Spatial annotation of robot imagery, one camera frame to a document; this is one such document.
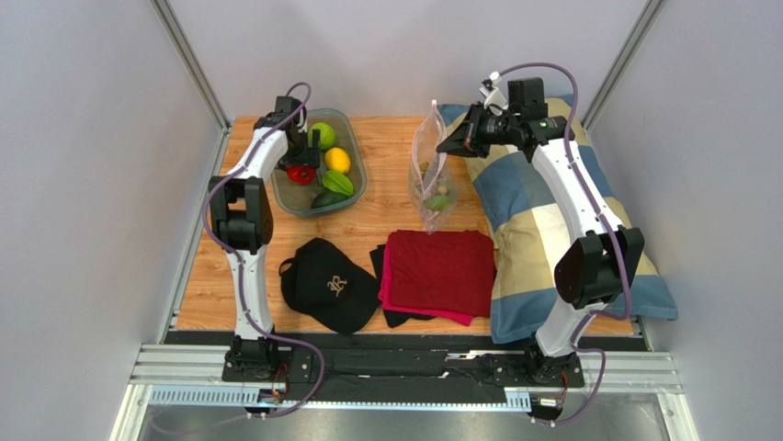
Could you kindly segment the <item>green apple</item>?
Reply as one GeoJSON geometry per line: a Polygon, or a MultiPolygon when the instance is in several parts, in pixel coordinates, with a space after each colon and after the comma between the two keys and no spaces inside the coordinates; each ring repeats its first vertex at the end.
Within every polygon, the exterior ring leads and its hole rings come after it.
{"type": "Polygon", "coordinates": [[[309,130],[310,140],[317,135],[318,146],[322,152],[326,152],[337,144],[337,136],[334,128],[324,122],[314,123],[309,130]]]}

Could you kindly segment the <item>red bell pepper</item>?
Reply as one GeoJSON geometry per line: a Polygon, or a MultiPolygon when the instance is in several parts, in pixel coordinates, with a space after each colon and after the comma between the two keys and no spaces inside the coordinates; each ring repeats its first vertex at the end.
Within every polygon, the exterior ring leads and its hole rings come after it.
{"type": "Polygon", "coordinates": [[[316,169],[307,165],[290,165],[286,169],[288,179],[298,185],[307,186],[317,176],[316,169]]]}

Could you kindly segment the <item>yellow lemon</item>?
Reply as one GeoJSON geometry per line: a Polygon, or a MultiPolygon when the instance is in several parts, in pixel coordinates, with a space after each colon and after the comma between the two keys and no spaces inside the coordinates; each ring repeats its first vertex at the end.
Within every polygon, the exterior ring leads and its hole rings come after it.
{"type": "Polygon", "coordinates": [[[335,171],[347,175],[351,168],[351,160],[348,153],[339,147],[332,147],[324,154],[324,161],[329,171],[335,171]]]}

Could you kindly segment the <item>green star fruit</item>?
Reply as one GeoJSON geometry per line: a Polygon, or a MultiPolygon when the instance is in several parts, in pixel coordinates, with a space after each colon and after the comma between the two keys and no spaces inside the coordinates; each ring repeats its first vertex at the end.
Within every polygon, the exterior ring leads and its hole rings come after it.
{"type": "Polygon", "coordinates": [[[355,194],[354,185],[349,177],[336,170],[327,170],[323,174],[323,187],[349,198],[355,194]]]}

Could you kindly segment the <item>dark green avocado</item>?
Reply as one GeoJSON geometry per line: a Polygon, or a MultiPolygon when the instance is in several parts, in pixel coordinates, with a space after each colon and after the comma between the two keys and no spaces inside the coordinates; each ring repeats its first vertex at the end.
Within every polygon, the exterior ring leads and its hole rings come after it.
{"type": "Polygon", "coordinates": [[[326,189],[312,200],[311,209],[331,207],[349,199],[350,196],[348,195],[326,189]]]}

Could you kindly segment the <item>clear zip top bag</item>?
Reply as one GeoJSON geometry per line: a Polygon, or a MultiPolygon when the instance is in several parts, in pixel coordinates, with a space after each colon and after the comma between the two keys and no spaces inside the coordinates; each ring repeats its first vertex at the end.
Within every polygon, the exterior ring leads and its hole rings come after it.
{"type": "Polygon", "coordinates": [[[447,138],[447,125],[431,101],[429,112],[414,133],[408,175],[408,191],[423,231],[432,234],[446,223],[456,205],[456,190],[448,173],[447,156],[437,146],[447,138]]]}

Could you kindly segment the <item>green watermelon toy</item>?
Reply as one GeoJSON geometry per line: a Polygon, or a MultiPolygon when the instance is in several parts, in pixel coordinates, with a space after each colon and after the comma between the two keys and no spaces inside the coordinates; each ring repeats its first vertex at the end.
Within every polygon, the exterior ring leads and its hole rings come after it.
{"type": "Polygon", "coordinates": [[[424,202],[424,207],[434,212],[442,212],[444,210],[450,210],[452,207],[452,200],[449,195],[434,195],[431,198],[427,198],[424,202]]]}

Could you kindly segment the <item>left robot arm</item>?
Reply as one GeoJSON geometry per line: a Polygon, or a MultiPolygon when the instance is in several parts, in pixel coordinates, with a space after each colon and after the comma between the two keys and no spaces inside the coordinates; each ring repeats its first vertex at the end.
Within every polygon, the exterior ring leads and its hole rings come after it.
{"type": "Polygon", "coordinates": [[[226,253],[237,308],[221,375],[227,382],[269,382],[282,370],[264,269],[274,230],[266,184],[281,160],[307,148],[304,102],[279,96],[274,109],[256,122],[240,161],[210,180],[205,230],[226,253]]]}

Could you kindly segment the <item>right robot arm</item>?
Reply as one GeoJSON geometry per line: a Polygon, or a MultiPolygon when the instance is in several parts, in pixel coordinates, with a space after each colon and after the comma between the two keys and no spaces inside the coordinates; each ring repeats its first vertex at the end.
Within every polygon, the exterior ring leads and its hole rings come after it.
{"type": "Polygon", "coordinates": [[[437,146],[438,153],[486,157],[493,145],[521,151],[554,196],[572,241],[553,270],[559,298],[535,332],[524,372],[533,384],[547,385],[576,361],[584,328],[619,296],[630,295],[644,246],[637,228],[626,228],[600,195],[577,154],[571,117],[552,117],[541,78],[482,82],[483,100],[437,146]]]}

